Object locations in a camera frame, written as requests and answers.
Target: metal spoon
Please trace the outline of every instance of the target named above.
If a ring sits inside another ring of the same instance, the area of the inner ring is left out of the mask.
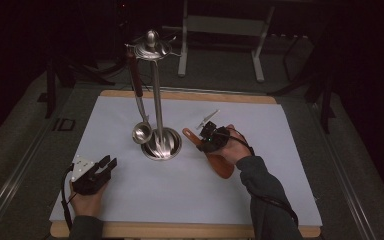
[[[136,56],[127,52],[127,61],[129,62],[130,76],[132,78],[133,90],[135,92],[136,103],[138,105],[139,113],[142,116],[142,122],[136,124],[132,131],[133,141],[137,144],[147,143],[152,137],[152,128],[149,125],[148,117],[145,114],[142,96],[142,82],[139,77],[138,65],[136,63]]]

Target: dark background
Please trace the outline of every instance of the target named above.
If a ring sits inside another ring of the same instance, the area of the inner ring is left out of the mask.
[[[255,14],[251,0],[241,11],[230,8],[229,1],[223,2],[224,7],[213,4],[209,9],[197,4],[194,10],[237,17]],[[384,0],[349,3],[333,11],[326,30],[316,34],[321,53],[315,58],[338,56],[334,92],[341,97],[384,181]],[[70,56],[89,66],[95,66],[95,59],[123,63],[120,43],[149,28],[181,26],[181,8],[180,0],[0,1],[0,125],[31,81],[43,73],[52,54]],[[307,24],[320,21],[320,16],[304,15]],[[298,8],[279,7],[269,31],[305,31],[302,16]],[[309,71],[323,67],[323,61],[309,62],[313,63]],[[62,83],[72,86],[73,82],[68,79]]]

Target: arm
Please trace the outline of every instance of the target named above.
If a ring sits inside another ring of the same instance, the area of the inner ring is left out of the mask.
[[[104,223],[92,216],[76,216],[70,231],[70,240],[95,240],[102,238]]]
[[[102,186],[96,194],[87,196],[73,193],[73,189],[71,189],[71,205],[76,217],[70,231],[70,240],[95,240],[102,238],[104,223],[98,219],[98,216],[101,211],[102,195],[107,185],[108,183]]]
[[[245,141],[233,125],[227,126],[232,137]],[[269,196],[290,205],[282,184],[271,175],[261,157],[252,156],[249,148],[230,139],[226,146],[212,153],[222,155],[241,170],[242,184],[251,194],[251,218],[255,239],[302,239],[301,233],[287,211],[253,196]]]

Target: gray sleeve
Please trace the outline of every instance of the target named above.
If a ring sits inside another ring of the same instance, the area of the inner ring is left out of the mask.
[[[236,164],[242,184],[257,196],[270,196],[290,206],[280,181],[267,171],[261,157],[245,157]],[[250,204],[255,239],[303,239],[285,210],[252,196]]]
[[[70,240],[95,240],[102,238],[104,223],[96,217],[76,216],[70,231]]]

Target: wooden table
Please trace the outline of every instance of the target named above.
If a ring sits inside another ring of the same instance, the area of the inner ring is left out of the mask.
[[[101,96],[134,97],[130,91],[106,90]],[[150,92],[144,92],[144,98],[152,98]],[[206,100],[219,102],[264,103],[276,104],[273,97],[252,95],[208,94],[162,92],[164,99],[176,100]],[[304,237],[320,235],[319,227],[300,226]],[[54,237],[67,237],[69,234],[65,221],[54,221],[51,225]],[[129,223],[106,222],[103,229],[106,238],[253,238],[252,225],[218,225],[218,224],[171,224],[171,223]]]

